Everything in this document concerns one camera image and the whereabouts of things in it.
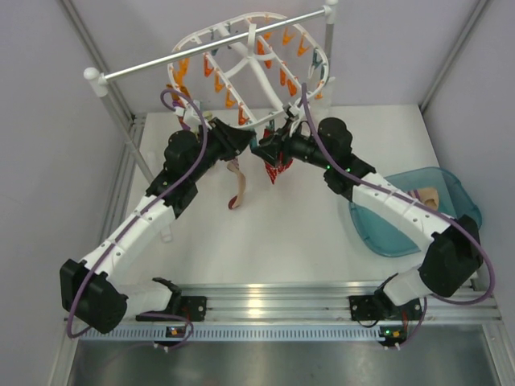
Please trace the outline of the aluminium rail base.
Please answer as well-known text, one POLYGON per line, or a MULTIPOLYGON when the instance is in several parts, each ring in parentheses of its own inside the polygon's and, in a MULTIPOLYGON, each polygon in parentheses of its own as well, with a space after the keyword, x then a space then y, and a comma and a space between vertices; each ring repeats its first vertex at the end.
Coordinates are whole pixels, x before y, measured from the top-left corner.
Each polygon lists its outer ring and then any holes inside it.
POLYGON ((493 297, 478 304, 469 285, 454 305, 431 296, 383 311, 372 282, 324 285, 186 285, 178 310, 143 311, 108 333, 90 329, 82 340, 193 342, 376 342, 396 347, 425 326, 482 326, 501 322, 493 297))

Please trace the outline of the striped pink purple sock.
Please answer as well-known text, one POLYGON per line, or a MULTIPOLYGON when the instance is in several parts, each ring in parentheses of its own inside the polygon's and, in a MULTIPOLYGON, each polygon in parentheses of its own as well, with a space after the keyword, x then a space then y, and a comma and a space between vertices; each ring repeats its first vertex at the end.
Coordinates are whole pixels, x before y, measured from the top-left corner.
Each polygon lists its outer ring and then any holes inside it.
POLYGON ((246 190, 246 177, 240 169, 239 162, 236 158, 228 161, 227 169, 233 172, 237 177, 237 193, 229 200, 229 210, 234 210, 243 204, 246 190))

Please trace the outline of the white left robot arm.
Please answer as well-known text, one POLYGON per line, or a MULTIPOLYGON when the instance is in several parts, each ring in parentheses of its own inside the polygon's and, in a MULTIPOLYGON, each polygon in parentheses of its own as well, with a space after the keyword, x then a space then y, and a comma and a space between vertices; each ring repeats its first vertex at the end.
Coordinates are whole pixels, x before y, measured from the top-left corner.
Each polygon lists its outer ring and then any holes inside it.
POLYGON ((201 134, 174 132, 163 152, 163 168, 137 207, 96 249, 61 266, 61 301, 68 317, 103 334, 122 319, 140 314, 177 317, 182 309, 178 286, 160 277, 129 285, 124 282, 126 272, 192 203, 197 181, 217 162, 239 156, 254 138, 252 130, 233 128, 218 118, 204 123, 201 134))

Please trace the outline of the maroon sock pair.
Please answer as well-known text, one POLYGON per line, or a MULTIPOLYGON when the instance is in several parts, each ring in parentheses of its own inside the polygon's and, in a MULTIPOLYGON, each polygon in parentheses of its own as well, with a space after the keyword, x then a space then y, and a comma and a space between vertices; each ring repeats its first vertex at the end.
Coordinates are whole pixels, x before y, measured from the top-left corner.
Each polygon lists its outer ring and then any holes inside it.
MULTIPOLYGON (((186 104, 189 104, 189 103, 185 103, 185 102, 184 102, 184 100, 183 100, 181 97, 179 97, 179 96, 175 95, 174 93, 172 93, 172 94, 171 94, 171 98, 172 98, 172 106, 173 106, 173 105, 182 105, 182 106, 185 106, 186 104)), ((187 125, 185 125, 185 124, 181 121, 181 119, 180 119, 179 117, 177 117, 177 119, 178 119, 179 124, 180 124, 180 126, 181 126, 181 128, 182 128, 183 130, 186 130, 186 131, 192 131, 195 135, 199 135, 199 133, 200 133, 200 129, 201 129, 201 124, 200 124, 200 125, 198 125, 197 127, 192 127, 192 128, 190 128, 190 127, 188 127, 187 125)))

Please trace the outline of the red patterned sock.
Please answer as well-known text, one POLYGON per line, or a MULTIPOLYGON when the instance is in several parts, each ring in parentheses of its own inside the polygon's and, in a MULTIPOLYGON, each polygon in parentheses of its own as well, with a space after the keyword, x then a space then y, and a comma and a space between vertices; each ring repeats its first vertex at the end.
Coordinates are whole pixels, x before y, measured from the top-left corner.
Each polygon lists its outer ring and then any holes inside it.
POLYGON ((270 182, 274 185, 278 176, 282 173, 284 173, 287 169, 290 168, 292 165, 293 160, 291 159, 289 162, 287 162, 285 165, 280 164, 278 166, 272 166, 268 162, 264 162, 265 165, 265 171, 270 179, 270 182))

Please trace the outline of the teal plastic basin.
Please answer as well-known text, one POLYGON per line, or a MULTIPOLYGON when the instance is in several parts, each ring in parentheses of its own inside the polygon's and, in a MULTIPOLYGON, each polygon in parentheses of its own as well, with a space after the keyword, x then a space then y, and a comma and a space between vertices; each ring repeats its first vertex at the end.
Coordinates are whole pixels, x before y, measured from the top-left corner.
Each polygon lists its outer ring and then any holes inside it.
MULTIPOLYGON (((439 209, 436 211, 455 219, 466 215, 474 219, 478 227, 482 226, 480 209, 460 180, 448 170, 425 167, 385 179, 414 198, 417 198, 417 189, 435 187, 439 193, 439 209)), ((357 234, 374 253, 384 257, 403 257, 419 251, 407 235, 369 209, 350 203, 348 210, 357 234)))

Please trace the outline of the white metal drying rack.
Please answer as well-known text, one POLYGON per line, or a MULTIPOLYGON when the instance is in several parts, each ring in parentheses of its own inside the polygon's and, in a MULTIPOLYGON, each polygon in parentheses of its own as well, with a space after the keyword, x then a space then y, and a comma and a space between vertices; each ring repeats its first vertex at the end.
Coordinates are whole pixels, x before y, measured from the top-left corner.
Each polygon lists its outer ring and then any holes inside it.
POLYGON ((258 145, 257 127, 271 127, 286 112, 299 115, 303 100, 323 97, 331 81, 328 52, 335 16, 336 3, 332 1, 320 10, 294 18, 267 12, 243 14, 191 33, 174 47, 171 55, 161 59, 111 74, 85 69, 84 78, 97 96, 105 99, 109 84, 117 78, 165 64, 170 84, 161 92, 160 100, 179 118, 180 134, 200 142, 199 151, 184 171, 163 168, 170 175, 163 182, 164 191, 152 195, 149 203, 106 239, 102 248, 118 245, 157 199, 173 195, 190 197, 195 189, 193 178, 211 166, 208 151, 217 143, 225 151, 223 161, 237 176, 238 191, 229 201, 229 209, 240 207, 246 180, 237 158, 243 149, 229 134, 244 138, 244 144, 254 149, 258 145), (234 127, 208 120, 200 110, 200 102, 191 98, 185 80, 190 59, 198 55, 202 58, 204 77, 213 81, 214 92, 224 93, 225 108, 237 113, 234 127))

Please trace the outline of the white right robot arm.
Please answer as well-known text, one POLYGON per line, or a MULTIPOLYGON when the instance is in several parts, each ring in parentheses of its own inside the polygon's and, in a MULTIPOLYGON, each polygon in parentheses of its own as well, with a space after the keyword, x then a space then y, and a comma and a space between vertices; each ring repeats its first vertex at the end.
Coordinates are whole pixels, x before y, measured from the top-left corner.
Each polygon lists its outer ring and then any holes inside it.
POLYGON ((271 166, 298 159, 323 168, 331 191, 380 216, 425 254, 420 265, 395 273, 375 290, 372 303, 380 316, 396 318, 406 303, 427 295, 449 298, 483 265, 475 220, 454 219, 389 184, 352 152, 352 134, 342 120, 325 118, 310 135, 291 132, 291 125, 261 139, 253 154, 271 166))

